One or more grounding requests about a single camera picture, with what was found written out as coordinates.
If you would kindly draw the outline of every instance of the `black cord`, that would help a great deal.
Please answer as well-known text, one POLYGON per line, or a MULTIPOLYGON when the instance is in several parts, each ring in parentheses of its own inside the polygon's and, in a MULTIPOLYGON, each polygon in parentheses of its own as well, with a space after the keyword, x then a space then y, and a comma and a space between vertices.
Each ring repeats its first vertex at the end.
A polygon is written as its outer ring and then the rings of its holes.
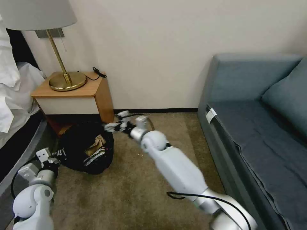
POLYGON ((175 197, 173 195, 176 195, 176 196, 197 196, 197 197, 203 197, 203 198, 208 198, 208 199, 213 199, 213 200, 218 200, 218 201, 221 201, 221 202, 224 202, 230 206, 232 206, 233 208, 235 208, 242 216, 243 218, 245 219, 247 225, 248 225, 248 229, 251 230, 251 227, 250 227, 250 224, 247 220, 247 218, 244 216, 244 214, 242 213, 242 211, 240 209, 238 209, 235 205, 233 205, 232 203, 226 201, 226 200, 223 200, 221 198, 218 198, 218 197, 214 197, 214 196, 206 196, 206 195, 198 195, 198 194, 192 194, 192 193, 177 193, 177 192, 167 192, 166 193, 169 197, 173 198, 173 199, 176 199, 176 200, 182 200, 184 199, 184 197, 175 197))
POLYGON ((99 69, 97 69, 97 68, 96 68, 96 67, 94 67, 94 66, 93 66, 93 71, 94 71, 94 73, 96 73, 96 74, 98 75, 98 77, 97 77, 97 78, 92 79, 92 78, 90 78, 89 76, 87 76, 86 74, 85 74, 85 76, 86 76, 88 79, 92 80, 92 81, 97 80, 99 77, 106 78, 106 75, 105 75, 105 74, 103 74, 103 73, 101 73, 101 72, 99 71, 99 69))
MULTIPOLYGON (((121 118, 134 117, 134 116, 146 116, 146 115, 143 114, 143 113, 134 113, 134 114, 129 114, 129 115, 127 115, 127 116, 125 116, 125 117, 121 117, 121 118)), ((155 130, 154 124, 153 124, 153 122, 151 121, 151 119, 150 119, 149 117, 147 117, 147 120, 148 120, 148 122, 149 122, 149 124, 150 124, 151 129, 152 129, 152 130, 155 130)))
POLYGON ((95 80, 97 80, 97 79, 99 78, 99 76, 98 76, 97 78, 92 79, 92 78, 88 77, 86 74, 85 74, 85 76, 86 76, 88 79, 92 80, 92 81, 95 81, 95 80))
MULTIPOLYGON (((29 164, 30 162, 32 162, 32 161, 34 161, 34 160, 38 160, 38 159, 37 159, 37 156, 35 156, 35 157, 31 158, 30 160, 28 160, 28 161, 27 161, 26 163, 24 163, 21 167, 23 167, 23 166, 29 164)), ((18 174, 19 169, 18 169, 17 172, 14 174, 14 176, 13 176, 13 178, 12 178, 12 181, 11 181, 11 195, 12 195, 12 197, 13 197, 14 199, 16 198, 15 193, 14 193, 14 181, 15 181, 15 178, 16 178, 16 176, 17 176, 17 174, 18 174)))

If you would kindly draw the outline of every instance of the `black trash bag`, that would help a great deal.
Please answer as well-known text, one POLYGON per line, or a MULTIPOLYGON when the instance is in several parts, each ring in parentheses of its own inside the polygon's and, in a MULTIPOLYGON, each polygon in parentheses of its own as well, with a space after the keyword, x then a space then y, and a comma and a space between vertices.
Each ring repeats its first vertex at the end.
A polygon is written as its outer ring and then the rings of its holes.
POLYGON ((84 122, 71 126, 62 135, 59 145, 60 149, 64 150, 60 156, 61 164, 73 170, 100 174, 111 165, 113 160, 113 134, 106 132, 101 122, 84 122), (106 142, 89 157, 85 151, 95 143, 99 135, 106 142))

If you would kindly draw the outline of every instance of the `white wall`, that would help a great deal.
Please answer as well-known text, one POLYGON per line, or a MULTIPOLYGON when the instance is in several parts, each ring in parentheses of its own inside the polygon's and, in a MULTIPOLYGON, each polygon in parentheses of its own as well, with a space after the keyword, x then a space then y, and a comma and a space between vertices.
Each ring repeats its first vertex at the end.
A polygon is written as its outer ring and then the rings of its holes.
MULTIPOLYGON (((115 109, 198 107, 220 52, 307 51, 306 0, 71 0, 63 29, 70 71, 106 71, 115 109)), ((47 39, 24 32, 40 66, 59 71, 47 39)))

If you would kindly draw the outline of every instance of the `lamp stem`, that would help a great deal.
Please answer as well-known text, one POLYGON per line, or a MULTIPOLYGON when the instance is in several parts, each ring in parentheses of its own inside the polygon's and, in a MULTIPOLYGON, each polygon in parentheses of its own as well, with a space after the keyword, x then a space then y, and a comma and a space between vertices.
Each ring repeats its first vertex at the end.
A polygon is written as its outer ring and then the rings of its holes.
POLYGON ((67 84, 71 85, 71 84, 72 84, 71 78, 70 78, 70 76, 69 76, 69 73, 68 73, 68 72, 66 71, 66 69, 65 69, 65 66, 64 66, 64 64, 63 64, 63 61, 62 61, 62 59, 61 59, 61 56, 60 56, 60 54, 59 54, 59 52, 58 52, 57 46, 55 45, 54 40, 53 40, 53 37, 51 36, 50 30, 47 29, 46 32, 47 32, 49 41, 50 41, 50 43, 51 43, 51 45, 52 45, 52 48, 53 48, 53 50, 54 50, 54 52, 55 52, 55 55, 57 56, 57 59, 58 59, 58 61, 59 61, 59 63, 60 63, 60 66, 61 66, 61 69, 62 69, 62 71, 63 71, 63 76, 64 76, 64 78, 65 78, 65 81, 66 81, 67 84))

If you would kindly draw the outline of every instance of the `brass lamp base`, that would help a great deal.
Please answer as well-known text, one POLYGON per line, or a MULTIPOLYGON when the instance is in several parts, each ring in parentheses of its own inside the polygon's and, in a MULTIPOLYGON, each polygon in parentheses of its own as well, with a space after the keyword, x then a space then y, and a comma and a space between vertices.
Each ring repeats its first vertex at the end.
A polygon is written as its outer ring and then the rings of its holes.
POLYGON ((86 76, 80 72, 59 73, 52 77, 49 86, 55 91, 70 91, 86 83, 86 76))

